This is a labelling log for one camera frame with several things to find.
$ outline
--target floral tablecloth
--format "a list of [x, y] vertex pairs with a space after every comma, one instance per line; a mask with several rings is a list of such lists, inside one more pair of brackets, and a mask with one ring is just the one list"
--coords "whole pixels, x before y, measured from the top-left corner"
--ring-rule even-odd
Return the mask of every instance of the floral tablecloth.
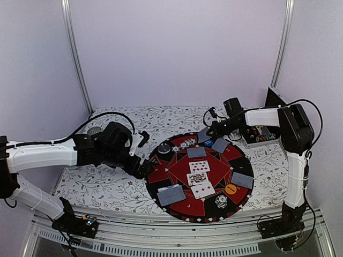
[[[136, 129], [150, 134], [149, 142], [136, 154], [147, 158], [149, 153], [166, 138], [185, 132], [197, 132], [204, 128], [203, 114], [209, 107], [132, 107], [96, 109], [94, 115], [106, 111], [118, 111], [129, 116]], [[206, 116], [210, 123], [211, 116]], [[121, 116], [103, 116], [85, 127], [105, 128], [111, 122], [119, 122], [130, 128]], [[278, 143], [245, 149], [235, 142], [251, 162], [255, 183], [252, 196], [241, 211], [275, 207], [282, 204], [287, 192], [288, 162]], [[68, 199], [82, 207], [99, 208], [134, 213], [162, 214], [146, 190], [145, 182], [129, 176], [121, 169], [105, 165], [95, 168], [67, 167], [56, 188], [56, 196]]]

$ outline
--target playing card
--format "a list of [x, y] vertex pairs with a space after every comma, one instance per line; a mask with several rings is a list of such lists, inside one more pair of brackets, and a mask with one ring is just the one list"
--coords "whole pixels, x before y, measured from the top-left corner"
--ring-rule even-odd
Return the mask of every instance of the playing card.
[[166, 187], [161, 187], [159, 189], [157, 189], [158, 192], [162, 192], [164, 190], [167, 190], [167, 189], [170, 189], [170, 188], [173, 188], [173, 187], [178, 187], [179, 185], [173, 185], [173, 186], [166, 186]]
[[224, 138], [218, 138], [214, 142], [212, 149], [222, 154], [229, 144], [230, 142], [226, 141]]
[[204, 147], [187, 148], [187, 154], [189, 158], [206, 157], [206, 151]]
[[157, 197], [162, 206], [171, 205], [173, 203], [180, 202], [186, 199], [181, 185], [172, 186], [167, 188], [166, 190], [158, 192]]
[[214, 194], [215, 190], [211, 184], [211, 182], [202, 184], [202, 185], [196, 185], [191, 187], [193, 195], [195, 199], [200, 199], [203, 197], [206, 197], [208, 195]]
[[237, 186], [243, 186], [252, 189], [253, 177], [234, 172], [232, 175], [231, 183]]
[[187, 174], [189, 186], [200, 185], [209, 182], [205, 172]]
[[208, 132], [208, 127], [198, 132], [198, 143], [202, 143], [202, 142], [207, 141], [208, 139], [211, 139], [211, 137], [206, 134], [207, 132]]
[[209, 172], [210, 166], [208, 164], [208, 161], [200, 161], [200, 162], [189, 162], [189, 169], [191, 170], [191, 173], [199, 173], [202, 171]]

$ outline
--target poker chip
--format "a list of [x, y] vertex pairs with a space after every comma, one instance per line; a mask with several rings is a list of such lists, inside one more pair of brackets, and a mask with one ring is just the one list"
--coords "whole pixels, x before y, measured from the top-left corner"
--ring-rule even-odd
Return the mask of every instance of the poker chip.
[[190, 140], [186, 140], [185, 143], [187, 144], [187, 147], [191, 146], [191, 141]]
[[207, 146], [207, 147], [210, 147], [213, 145], [213, 141], [212, 140], [207, 140], [204, 142], [204, 145]]
[[215, 204], [219, 209], [224, 209], [227, 205], [227, 197], [226, 195], [218, 195], [217, 198], [215, 199]]
[[187, 147], [186, 142], [182, 142], [182, 143], [180, 144], [180, 147], [181, 147], [181, 148], [186, 148], [186, 147]]
[[220, 202], [227, 202], [226, 196], [220, 195], [220, 196], [219, 196], [219, 201], [220, 201]]
[[173, 152], [178, 152], [178, 151], [180, 151], [180, 148], [178, 146], [174, 146], [172, 148], [172, 150], [173, 150]]

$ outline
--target white poker chip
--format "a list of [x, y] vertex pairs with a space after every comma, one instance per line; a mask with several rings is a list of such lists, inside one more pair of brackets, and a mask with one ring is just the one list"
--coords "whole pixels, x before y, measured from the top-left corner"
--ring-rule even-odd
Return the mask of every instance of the white poker chip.
[[180, 148], [178, 146], [174, 146], [172, 148], [172, 150], [173, 150], [173, 152], [178, 152], [178, 151], [180, 151]]
[[224, 208], [226, 207], [226, 203], [224, 203], [223, 205], [217, 205], [217, 207], [218, 207], [219, 209], [224, 209]]
[[215, 204], [217, 205], [218, 208], [221, 208], [222, 206], [226, 206], [227, 204], [227, 197], [223, 194], [218, 195], [215, 199]]
[[220, 195], [218, 200], [219, 200], [219, 202], [226, 203], [227, 202], [227, 197], [225, 195]]

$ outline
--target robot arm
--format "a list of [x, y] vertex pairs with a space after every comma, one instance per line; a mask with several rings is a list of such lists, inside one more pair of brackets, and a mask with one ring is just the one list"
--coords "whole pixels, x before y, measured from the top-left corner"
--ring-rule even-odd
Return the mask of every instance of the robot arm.
[[125, 126], [114, 122], [109, 123], [103, 132], [93, 130], [91, 135], [76, 134], [57, 144], [53, 141], [46, 141], [46, 144], [7, 142], [6, 136], [2, 136], [0, 198], [20, 201], [32, 210], [45, 213], [62, 231], [94, 238], [98, 227], [95, 217], [76, 218], [67, 200], [49, 195], [18, 172], [54, 165], [105, 164], [111, 168], [122, 168], [142, 179], [150, 172], [150, 165], [147, 160], [140, 164], [141, 158], [135, 155], [135, 151], [144, 145], [148, 137], [146, 132], [132, 135]]
[[280, 127], [281, 143], [289, 164], [288, 191], [282, 205], [282, 218], [276, 222], [261, 222], [263, 237], [277, 236], [303, 227], [306, 209], [304, 189], [308, 183], [308, 151], [314, 138], [313, 128], [300, 104], [287, 107], [243, 111], [237, 98], [224, 102], [227, 120], [214, 121], [208, 130], [211, 136], [229, 135], [244, 126]]

